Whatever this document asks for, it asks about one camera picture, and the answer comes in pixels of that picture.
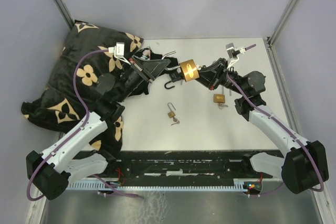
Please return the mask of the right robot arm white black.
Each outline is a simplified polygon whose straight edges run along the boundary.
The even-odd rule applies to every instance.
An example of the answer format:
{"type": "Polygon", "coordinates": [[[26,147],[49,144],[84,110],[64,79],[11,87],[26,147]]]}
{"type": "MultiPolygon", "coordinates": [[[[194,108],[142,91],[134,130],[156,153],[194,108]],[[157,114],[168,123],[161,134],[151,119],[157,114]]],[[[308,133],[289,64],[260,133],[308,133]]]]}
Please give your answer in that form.
{"type": "Polygon", "coordinates": [[[210,66],[198,66],[197,82],[210,90],[219,86],[241,94],[235,108],[247,122],[259,128],[280,150],[282,156],[264,152],[242,162],[241,172],[254,177],[259,172],[280,178],[294,194],[311,189],[324,190],[329,179],[326,149],[319,141],[309,141],[286,125],[262,99],[266,77],[259,71],[240,76],[224,58],[210,66]]]}

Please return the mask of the large brass padlock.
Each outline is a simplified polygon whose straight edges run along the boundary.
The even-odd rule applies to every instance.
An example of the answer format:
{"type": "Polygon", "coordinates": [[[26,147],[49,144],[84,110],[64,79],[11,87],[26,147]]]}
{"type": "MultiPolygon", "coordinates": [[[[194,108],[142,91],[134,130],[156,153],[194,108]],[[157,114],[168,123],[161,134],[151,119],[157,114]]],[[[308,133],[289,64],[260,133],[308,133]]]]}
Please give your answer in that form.
{"type": "Polygon", "coordinates": [[[165,68],[166,71],[173,71],[177,69],[181,70],[182,79],[185,82],[189,82],[199,78],[198,68],[193,59],[183,61],[182,63],[179,63],[177,66],[174,67],[165,68]]]}

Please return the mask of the large padlock key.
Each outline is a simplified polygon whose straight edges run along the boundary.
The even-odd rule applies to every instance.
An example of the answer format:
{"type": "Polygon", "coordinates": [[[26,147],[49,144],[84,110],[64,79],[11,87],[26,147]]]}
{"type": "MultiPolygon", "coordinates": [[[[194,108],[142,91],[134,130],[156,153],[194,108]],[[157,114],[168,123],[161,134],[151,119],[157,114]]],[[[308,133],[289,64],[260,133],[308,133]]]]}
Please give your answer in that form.
{"type": "Polygon", "coordinates": [[[206,65],[196,65],[196,69],[197,70],[201,70],[201,69],[204,69],[204,68],[206,68],[206,65]]]}

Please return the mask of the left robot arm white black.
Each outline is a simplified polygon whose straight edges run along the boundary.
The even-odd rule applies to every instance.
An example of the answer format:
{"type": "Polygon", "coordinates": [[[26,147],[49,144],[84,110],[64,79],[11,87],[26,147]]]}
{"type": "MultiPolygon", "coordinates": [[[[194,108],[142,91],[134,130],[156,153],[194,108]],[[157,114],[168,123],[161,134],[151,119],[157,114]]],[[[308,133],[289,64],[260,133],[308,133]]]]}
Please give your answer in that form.
{"type": "Polygon", "coordinates": [[[167,58],[147,60],[133,56],[127,60],[128,68],[120,77],[111,73],[98,78],[95,93],[98,96],[91,106],[84,106],[85,115],[68,133],[52,146],[26,156],[26,194],[31,201],[46,197],[59,197],[68,185],[85,177],[102,174],[112,176],[116,171],[113,155],[106,151],[92,151],[90,156],[75,156],[95,137],[108,129],[108,122],[115,122],[123,113],[124,101],[140,84],[153,82],[170,64],[167,58]],[[41,197],[33,198],[30,188],[34,185],[41,197]]]}

